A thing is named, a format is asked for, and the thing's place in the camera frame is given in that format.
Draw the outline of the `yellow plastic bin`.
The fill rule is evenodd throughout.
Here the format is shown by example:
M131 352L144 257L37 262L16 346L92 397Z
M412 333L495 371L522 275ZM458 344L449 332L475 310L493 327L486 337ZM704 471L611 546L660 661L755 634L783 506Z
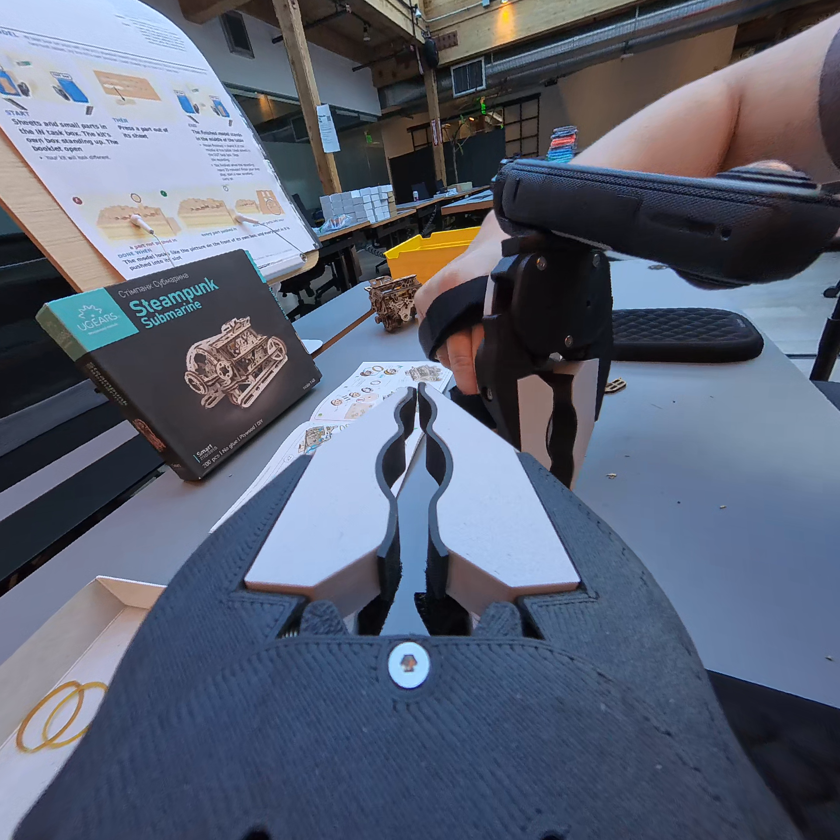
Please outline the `yellow plastic bin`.
M415 275L424 284L473 241L479 227L464 227L435 232L424 238L417 235L386 250L385 259L393 278Z

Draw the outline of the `black product box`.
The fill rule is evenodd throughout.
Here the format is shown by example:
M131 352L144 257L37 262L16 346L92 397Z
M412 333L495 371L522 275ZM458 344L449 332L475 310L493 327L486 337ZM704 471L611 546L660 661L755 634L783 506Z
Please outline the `black product box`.
M243 249L50 301L36 319L184 480L321 378Z

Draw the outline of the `wooden beam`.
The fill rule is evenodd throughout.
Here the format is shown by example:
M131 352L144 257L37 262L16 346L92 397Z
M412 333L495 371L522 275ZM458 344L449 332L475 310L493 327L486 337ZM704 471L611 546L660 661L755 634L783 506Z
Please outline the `wooden beam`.
M321 104L313 73L308 44L298 1L273 1L283 43L290 63L302 115L310 139L311 151L318 170L323 193L341 193L342 186L333 154L325 152L319 127L317 107Z

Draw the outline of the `black office chair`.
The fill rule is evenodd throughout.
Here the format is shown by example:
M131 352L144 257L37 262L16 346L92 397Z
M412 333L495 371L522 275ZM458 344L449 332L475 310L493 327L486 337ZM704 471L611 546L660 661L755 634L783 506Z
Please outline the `black office chair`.
M325 264L319 262L315 267L273 284L272 290L277 302L289 321L294 322L320 306L320 299L312 288L312 282L320 278L326 268ZM288 297L294 297L297 302L291 308L284 308L284 301Z

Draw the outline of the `white instruction booklet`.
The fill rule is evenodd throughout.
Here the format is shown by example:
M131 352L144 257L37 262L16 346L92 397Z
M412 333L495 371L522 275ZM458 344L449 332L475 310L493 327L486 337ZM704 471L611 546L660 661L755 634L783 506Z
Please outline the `white instruction booklet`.
M215 522L210 531L217 530L237 509L288 467L290 462L313 454L317 448L390 398L394 392L406 387L418 387L424 382L428 388L446 393L452 377L451 371L443 365L427 360L362 363L348 379L321 400L306 423L289 434L254 482Z

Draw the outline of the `assembled wooden mechanical model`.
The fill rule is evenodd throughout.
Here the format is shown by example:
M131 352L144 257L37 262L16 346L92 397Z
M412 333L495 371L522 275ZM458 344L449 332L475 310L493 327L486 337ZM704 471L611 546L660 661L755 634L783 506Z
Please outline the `assembled wooden mechanical model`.
M374 321L393 333L417 315L415 294L421 287L416 275L398 278L379 276L366 287L374 311Z

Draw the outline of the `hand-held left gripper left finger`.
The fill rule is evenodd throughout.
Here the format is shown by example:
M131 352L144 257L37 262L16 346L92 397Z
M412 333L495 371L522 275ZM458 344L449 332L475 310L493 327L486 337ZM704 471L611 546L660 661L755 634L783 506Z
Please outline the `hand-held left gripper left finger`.
M327 600L382 627L402 577L396 496L417 390L395 392L312 455L245 575L258 592Z

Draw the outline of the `wooden work table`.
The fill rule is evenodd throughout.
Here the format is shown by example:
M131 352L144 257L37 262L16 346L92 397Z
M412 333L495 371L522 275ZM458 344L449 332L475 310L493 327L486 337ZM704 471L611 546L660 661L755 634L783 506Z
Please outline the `wooden work table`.
M469 207L473 205L478 205L478 209L492 206L492 191L488 186L473 188L463 193L451 193L417 202L396 204L395 206L399 214L414 212L418 217L425 217L434 214L436 207L440 209L441 214L447 215L468 213Z
M348 287L355 286L361 279L358 250L367 250L377 260L376 267L385 265L384 238L403 228L405 220L392 217L379 223L357 223L327 234L321 234L319 260L333 267L337 278Z

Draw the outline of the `large white instruction sheet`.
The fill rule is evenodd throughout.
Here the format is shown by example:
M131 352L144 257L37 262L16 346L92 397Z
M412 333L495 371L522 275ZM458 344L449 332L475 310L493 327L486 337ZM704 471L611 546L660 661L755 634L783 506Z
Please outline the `large white instruction sheet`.
M320 247L202 52L142 2L2 2L2 131L125 279L245 249L269 280Z

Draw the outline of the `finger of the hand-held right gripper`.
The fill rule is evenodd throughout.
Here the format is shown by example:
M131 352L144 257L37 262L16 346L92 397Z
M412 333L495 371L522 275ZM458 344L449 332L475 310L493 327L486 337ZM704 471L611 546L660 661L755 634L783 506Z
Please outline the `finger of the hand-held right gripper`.
M556 476L573 489L595 425L600 362L562 361L556 366Z
M554 476L566 475L566 373L551 366L520 378L519 448Z

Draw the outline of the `white cardboard box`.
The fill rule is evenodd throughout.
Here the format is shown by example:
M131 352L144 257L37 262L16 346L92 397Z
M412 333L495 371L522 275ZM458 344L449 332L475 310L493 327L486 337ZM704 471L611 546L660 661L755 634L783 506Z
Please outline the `white cardboard box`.
M56 751L21 753L15 746L19 724L60 683L98 680L109 686L133 636L164 589L161 584L99 576L2 664L2 838L13 835L81 740Z

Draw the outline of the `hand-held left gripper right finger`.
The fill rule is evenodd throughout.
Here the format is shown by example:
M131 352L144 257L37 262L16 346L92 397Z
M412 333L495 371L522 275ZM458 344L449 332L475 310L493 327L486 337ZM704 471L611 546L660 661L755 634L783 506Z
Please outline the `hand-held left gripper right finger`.
M442 393L418 387L428 511L427 594L481 615L494 602L581 583L519 452Z

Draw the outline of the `slim wooden post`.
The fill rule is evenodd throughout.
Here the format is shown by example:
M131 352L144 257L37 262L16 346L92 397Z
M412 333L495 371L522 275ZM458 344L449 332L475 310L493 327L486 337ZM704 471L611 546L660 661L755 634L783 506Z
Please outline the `slim wooden post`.
M430 130L432 133L435 177L437 181L440 181L444 186L446 186L448 181L445 165L444 139L440 122L436 69L433 67L426 67L423 73L423 80L426 92Z

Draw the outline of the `person's right forearm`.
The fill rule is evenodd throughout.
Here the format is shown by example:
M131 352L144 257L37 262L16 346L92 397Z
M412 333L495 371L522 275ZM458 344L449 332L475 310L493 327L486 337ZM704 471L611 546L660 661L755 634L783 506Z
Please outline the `person's right forearm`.
M574 164L706 177L781 161L816 183L837 182L838 19L669 93Z

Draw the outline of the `grey desk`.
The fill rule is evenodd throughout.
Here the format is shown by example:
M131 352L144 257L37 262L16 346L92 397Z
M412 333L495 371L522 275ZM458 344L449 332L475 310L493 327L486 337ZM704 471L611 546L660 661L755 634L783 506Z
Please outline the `grey desk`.
M195 484L169 471L2 596L7 659L98 575L167 583L319 400L420 358L364 320L316 390ZM615 364L574 492L653 573L704 665L838 707L838 411L769 340L743 364Z

